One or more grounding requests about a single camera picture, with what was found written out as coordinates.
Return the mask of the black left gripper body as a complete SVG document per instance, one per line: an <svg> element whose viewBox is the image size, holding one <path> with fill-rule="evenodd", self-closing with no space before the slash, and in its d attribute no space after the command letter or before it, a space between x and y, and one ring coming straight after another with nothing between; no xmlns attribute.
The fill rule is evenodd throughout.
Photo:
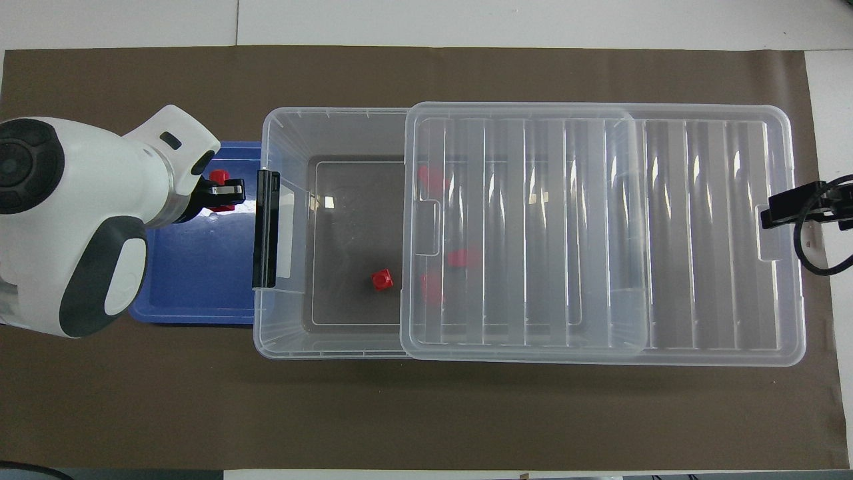
<svg viewBox="0 0 853 480"><path fill-rule="evenodd" d="M190 192L189 200L185 209L174 220L174 224L191 221L201 212L202 209L207 207L207 203L213 195L213 188L216 186L216 182L206 179L203 176L203 171L208 166L214 155L214 151L204 152L204 154L201 155L201 158L198 158L198 160L190 167L188 178L195 180L194 189Z"/></svg>

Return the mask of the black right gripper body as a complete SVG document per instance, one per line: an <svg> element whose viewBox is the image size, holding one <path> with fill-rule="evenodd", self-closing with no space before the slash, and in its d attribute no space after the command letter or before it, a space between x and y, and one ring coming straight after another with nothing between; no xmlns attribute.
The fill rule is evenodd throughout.
<svg viewBox="0 0 853 480"><path fill-rule="evenodd" d="M829 222L838 224L838 230L850 231L852 229L852 177L837 177L826 184L828 193L826 197L830 201Z"/></svg>

